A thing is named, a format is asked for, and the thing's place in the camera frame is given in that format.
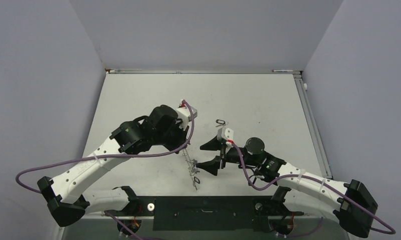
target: red wire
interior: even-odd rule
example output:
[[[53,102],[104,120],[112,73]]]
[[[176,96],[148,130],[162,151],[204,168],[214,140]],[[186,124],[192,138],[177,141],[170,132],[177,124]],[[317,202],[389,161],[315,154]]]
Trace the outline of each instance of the red wire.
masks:
[[[142,206],[141,205],[139,205],[138,206],[138,212],[134,215],[134,218],[133,218],[133,223],[137,226],[138,224],[137,224],[137,222],[136,222],[136,216],[138,215],[138,214],[140,214],[142,212]]]
[[[295,218],[295,213],[292,212],[292,218],[290,219],[290,222],[287,225],[290,225],[291,223],[293,223],[293,219]]]

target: small black object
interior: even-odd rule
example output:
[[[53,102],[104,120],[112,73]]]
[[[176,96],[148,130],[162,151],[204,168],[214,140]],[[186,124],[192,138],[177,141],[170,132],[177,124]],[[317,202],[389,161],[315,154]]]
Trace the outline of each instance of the small black object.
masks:
[[[201,184],[201,180],[199,180],[199,178],[197,176],[194,176],[193,180],[194,180],[195,183]]]
[[[372,214],[376,214],[378,208],[377,202],[362,182],[353,179],[350,184],[345,183],[345,187],[347,188],[345,193],[347,197]],[[333,213],[339,219],[340,226],[348,233],[360,238],[367,238],[373,218],[343,198],[338,199],[338,202],[341,202],[340,210],[334,210]]]
[[[221,166],[220,156],[215,156],[215,158],[212,159],[211,161],[196,163],[196,167],[198,169],[203,169],[214,176],[218,175],[218,169],[220,169],[220,166]]]
[[[221,150],[223,143],[218,141],[217,137],[215,136],[213,139],[209,140],[207,143],[201,145],[199,147],[200,150],[205,151],[219,151]]]
[[[260,155],[264,152],[265,144],[258,137],[251,137],[246,141],[244,149],[249,155]]]
[[[221,119],[217,119],[217,120],[215,120],[215,122],[216,122],[217,124],[221,124],[221,125],[225,125],[225,124],[226,124],[226,121],[221,120]]]

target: cable tie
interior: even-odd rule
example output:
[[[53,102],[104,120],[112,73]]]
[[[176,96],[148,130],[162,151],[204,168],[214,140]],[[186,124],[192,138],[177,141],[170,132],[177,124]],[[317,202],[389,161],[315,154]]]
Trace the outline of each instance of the cable tie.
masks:
[[[326,183],[326,179],[323,178],[321,181],[320,189],[318,190],[318,200],[321,201],[320,196],[321,196],[321,190],[323,189],[324,183]]]
[[[99,158],[98,158],[98,156],[96,155],[95,152],[92,152],[91,154],[93,154],[93,157],[94,157],[94,159],[95,159],[96,161],[99,161]]]
[[[297,179],[296,179],[296,187],[298,187],[299,183],[301,182],[302,175],[304,175],[306,172],[307,171],[303,168],[299,171],[299,175],[297,176]]]

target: white plastic housing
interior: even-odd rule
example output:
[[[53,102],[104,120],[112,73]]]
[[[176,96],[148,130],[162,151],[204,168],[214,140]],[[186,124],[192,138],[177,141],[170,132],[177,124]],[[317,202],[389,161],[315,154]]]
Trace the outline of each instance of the white plastic housing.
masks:
[[[96,156],[121,154],[119,148],[117,141],[108,137],[93,153]],[[55,196],[62,197],[62,203],[73,204],[90,185],[127,160],[128,158],[99,158],[79,162],[68,171],[52,178],[51,188]]]
[[[198,116],[198,110],[193,107],[190,107],[193,112],[193,118],[195,119]],[[185,130],[189,123],[192,121],[190,116],[190,111],[187,106],[179,107],[175,110],[178,114],[178,118],[182,119],[183,123],[180,125],[180,128]]]
[[[314,197],[325,204],[329,205],[334,210],[339,210],[341,204],[338,202],[340,196],[333,191],[329,190],[323,185],[323,182],[332,186],[341,193],[346,193],[347,188],[344,187],[345,182],[334,181],[314,175],[312,173],[306,172],[304,169],[297,168],[290,163],[282,165],[278,170],[280,176],[288,174],[304,175],[310,176],[321,181],[321,183],[303,178],[303,177],[287,177],[277,181],[277,185],[282,187],[288,187],[293,190],[298,190],[299,192],[305,193],[311,197]]]
[[[85,191],[84,199],[90,203],[85,214],[105,210],[122,210],[130,201],[127,193],[120,187],[113,190]]]

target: white enclosure wall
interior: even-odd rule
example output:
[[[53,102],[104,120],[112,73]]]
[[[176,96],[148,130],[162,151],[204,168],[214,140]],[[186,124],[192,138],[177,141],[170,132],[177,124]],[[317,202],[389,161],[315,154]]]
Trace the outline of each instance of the white enclosure wall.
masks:
[[[14,178],[82,155],[104,74],[67,0],[0,0],[0,240],[52,239],[46,201]]]
[[[398,231],[370,238],[401,240],[401,0],[345,0],[303,77],[333,176]]]
[[[109,69],[303,70],[342,0],[70,0]]]

